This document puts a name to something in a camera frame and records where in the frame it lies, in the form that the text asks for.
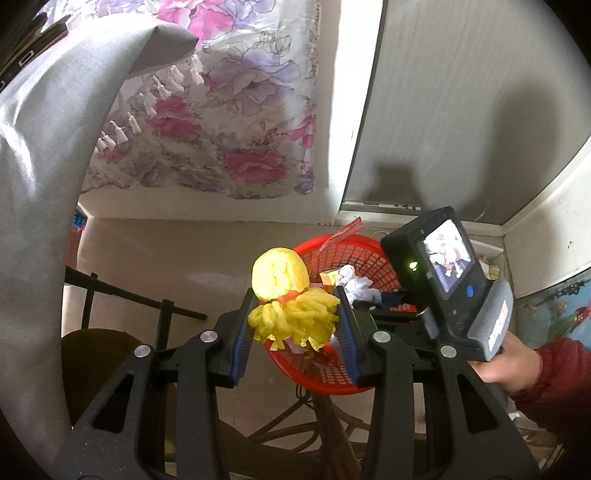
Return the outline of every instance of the metal screw cap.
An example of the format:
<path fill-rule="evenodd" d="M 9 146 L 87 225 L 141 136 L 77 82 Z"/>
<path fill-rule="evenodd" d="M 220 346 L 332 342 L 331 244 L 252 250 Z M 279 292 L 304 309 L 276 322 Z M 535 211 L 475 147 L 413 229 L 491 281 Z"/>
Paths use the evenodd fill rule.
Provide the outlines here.
<path fill-rule="evenodd" d="M 138 358 L 143 358 L 150 353 L 150 350 L 151 348 L 149 345 L 140 345 L 134 350 L 134 355 Z"/>
<path fill-rule="evenodd" d="M 457 350 L 451 345 L 443 345 L 439 351 L 446 358 L 454 358 L 457 355 Z"/>
<path fill-rule="evenodd" d="M 217 340 L 217 333 L 213 330 L 206 330 L 199 336 L 199 338 L 204 343 L 215 342 Z"/>
<path fill-rule="evenodd" d="M 388 343 L 392 337 L 388 332 L 378 330 L 374 333 L 374 340 L 379 343 Z"/>

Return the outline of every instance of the black metal rod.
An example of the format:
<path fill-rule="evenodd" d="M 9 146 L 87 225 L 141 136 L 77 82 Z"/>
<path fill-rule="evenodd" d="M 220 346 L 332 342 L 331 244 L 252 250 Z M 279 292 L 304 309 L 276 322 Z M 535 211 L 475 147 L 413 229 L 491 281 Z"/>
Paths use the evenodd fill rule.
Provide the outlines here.
<path fill-rule="evenodd" d="M 174 302 L 164 299 L 160 307 L 158 318 L 158 330 L 156 331 L 156 351 L 166 350 L 168 346 L 168 334 L 170 322 L 173 319 Z"/>
<path fill-rule="evenodd" d="M 99 276 L 92 272 L 91 278 L 97 279 Z M 82 324 L 80 329 L 88 328 L 90 325 L 90 311 L 92 310 L 92 300 L 95 298 L 95 291 L 92 288 L 86 290 L 86 299 L 84 300 L 84 310 L 82 310 Z"/>
<path fill-rule="evenodd" d="M 76 287 L 86 288 L 87 290 L 94 290 L 99 293 L 105 293 L 107 295 L 115 295 L 122 299 L 130 300 L 136 303 L 140 303 L 142 305 L 146 305 L 148 307 L 152 307 L 153 309 L 159 310 L 161 308 L 161 302 L 159 302 L 158 300 L 149 299 L 148 297 L 143 297 L 142 295 L 131 293 L 130 291 L 123 290 L 122 288 L 114 287 L 113 285 L 109 285 L 108 283 L 100 281 L 97 278 L 93 278 L 90 275 L 86 275 L 70 267 L 66 267 L 65 282 Z M 177 313 L 184 317 L 194 318 L 197 320 L 207 320 L 207 315 L 205 315 L 204 313 L 181 309 L 179 307 L 174 307 L 173 313 Z"/>

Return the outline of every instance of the red sleeve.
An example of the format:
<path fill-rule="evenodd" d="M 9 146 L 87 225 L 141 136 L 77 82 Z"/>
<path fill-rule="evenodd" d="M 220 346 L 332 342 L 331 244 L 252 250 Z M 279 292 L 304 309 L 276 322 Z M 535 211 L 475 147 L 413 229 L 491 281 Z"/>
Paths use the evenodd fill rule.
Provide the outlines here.
<path fill-rule="evenodd" d="M 538 350 L 542 369 L 537 383 L 514 398 L 517 408 L 562 441 L 576 441 L 591 425 L 591 352 L 570 338 Z"/>

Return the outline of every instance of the colorful poster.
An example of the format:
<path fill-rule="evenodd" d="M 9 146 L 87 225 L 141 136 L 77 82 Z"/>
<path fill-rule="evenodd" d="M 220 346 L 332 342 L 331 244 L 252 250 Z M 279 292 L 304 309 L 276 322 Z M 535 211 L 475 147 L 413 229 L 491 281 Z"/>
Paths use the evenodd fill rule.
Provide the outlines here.
<path fill-rule="evenodd" d="M 515 315 L 517 335 L 532 348 L 568 337 L 591 350 L 591 268 L 516 300 Z"/>

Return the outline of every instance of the yellow toy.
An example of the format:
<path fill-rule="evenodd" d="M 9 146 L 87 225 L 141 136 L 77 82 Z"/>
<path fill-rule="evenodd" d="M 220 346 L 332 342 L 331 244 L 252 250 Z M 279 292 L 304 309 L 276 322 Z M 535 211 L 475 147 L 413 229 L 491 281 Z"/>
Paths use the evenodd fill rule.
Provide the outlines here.
<path fill-rule="evenodd" d="M 302 292 L 309 287 L 304 261 L 288 248 L 271 248 L 252 266 L 252 289 L 260 301 L 275 300 L 289 291 Z"/>
<path fill-rule="evenodd" d="M 305 346 L 309 342 L 318 351 L 335 332 L 339 303 L 322 288 L 311 288 L 285 304 L 275 300 L 256 307 L 248 316 L 248 325 L 255 329 L 255 340 L 273 340 L 271 350 L 284 349 L 283 341 L 292 336 L 294 343 Z"/>

